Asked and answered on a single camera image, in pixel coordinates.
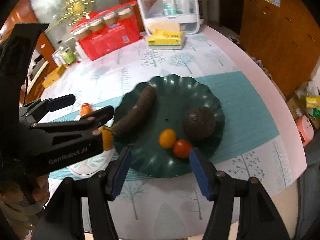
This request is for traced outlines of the person's left hand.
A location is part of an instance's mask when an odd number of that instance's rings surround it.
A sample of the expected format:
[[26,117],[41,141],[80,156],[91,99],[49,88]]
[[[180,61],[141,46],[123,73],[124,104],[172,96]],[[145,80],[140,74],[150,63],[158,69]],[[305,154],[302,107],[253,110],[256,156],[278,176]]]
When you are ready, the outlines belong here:
[[50,196],[48,177],[27,178],[19,185],[14,178],[1,175],[1,212],[9,223],[39,223]]

